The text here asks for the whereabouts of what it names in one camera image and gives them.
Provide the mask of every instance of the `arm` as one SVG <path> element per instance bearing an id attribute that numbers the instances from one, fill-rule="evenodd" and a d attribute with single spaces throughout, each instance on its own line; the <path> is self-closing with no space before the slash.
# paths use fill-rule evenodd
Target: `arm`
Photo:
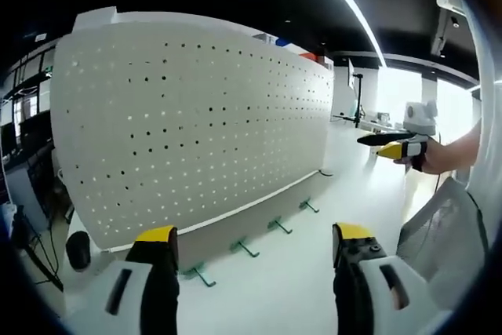
<path id="1" fill-rule="evenodd" d="M 480 135 L 481 121 L 469 133 L 451 144 L 442 145 L 430 139 L 427 143 L 422 171 L 429 174 L 441 174 L 474 165 L 478 157 Z M 409 158 L 396 161 L 398 164 L 408 164 L 409 162 Z"/>

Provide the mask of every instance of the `white wall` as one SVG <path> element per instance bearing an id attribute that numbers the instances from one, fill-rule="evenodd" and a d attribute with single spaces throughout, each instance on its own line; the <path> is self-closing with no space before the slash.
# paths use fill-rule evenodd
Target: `white wall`
<path id="1" fill-rule="evenodd" d="M 478 123 L 481 118 L 481 101 L 472 99 L 472 124 L 475 125 Z"/>
<path id="2" fill-rule="evenodd" d="M 438 82 L 422 78 L 422 102 L 427 102 L 438 98 Z"/>

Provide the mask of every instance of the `human hand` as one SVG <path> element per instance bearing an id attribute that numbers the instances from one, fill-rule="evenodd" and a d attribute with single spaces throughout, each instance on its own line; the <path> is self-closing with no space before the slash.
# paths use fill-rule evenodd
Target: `human hand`
<path id="1" fill-rule="evenodd" d="M 399 165 L 411 165 L 413 157 L 394 160 Z M 427 152 L 425 152 L 422 171 L 427 174 L 442 174 L 455 170 L 455 161 L 457 160 L 453 150 L 448 145 L 442 145 L 429 138 L 427 142 Z"/>

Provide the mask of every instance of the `window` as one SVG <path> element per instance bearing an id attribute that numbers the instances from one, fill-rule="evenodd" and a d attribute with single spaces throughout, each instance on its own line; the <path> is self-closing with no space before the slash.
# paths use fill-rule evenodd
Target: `window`
<path id="1" fill-rule="evenodd" d="M 21 134 L 21 128 L 19 124 L 23 121 L 22 117 L 23 102 L 17 101 L 14 103 L 14 129 L 16 130 L 16 137 Z"/>
<path id="2" fill-rule="evenodd" d="M 437 105 L 438 131 L 443 143 L 451 143 L 472 128 L 472 95 L 467 90 L 438 79 Z"/>
<path id="3" fill-rule="evenodd" d="M 30 117 L 37 115 L 37 97 L 30 98 Z"/>
<path id="4" fill-rule="evenodd" d="M 422 102 L 422 75 L 381 67 L 378 70 L 376 110 L 389 113 L 391 123 L 402 123 L 407 102 Z"/>

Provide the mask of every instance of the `monitor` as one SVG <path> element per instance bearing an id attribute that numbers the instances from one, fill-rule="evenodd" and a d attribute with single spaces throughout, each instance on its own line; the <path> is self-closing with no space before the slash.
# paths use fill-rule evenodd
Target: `monitor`
<path id="1" fill-rule="evenodd" d="M 14 123 L 7 123 L 2 126 L 2 154 L 7 156 L 17 149 L 16 128 Z"/>
<path id="2" fill-rule="evenodd" d="M 352 62 L 351 60 L 349 59 L 348 60 L 348 86 L 349 88 L 351 88 L 352 90 L 355 91 L 355 76 L 354 76 L 354 66 L 352 65 Z"/>
<path id="3" fill-rule="evenodd" d="M 21 146 L 25 151 L 37 150 L 53 138 L 50 111 L 43 111 L 20 123 Z"/>

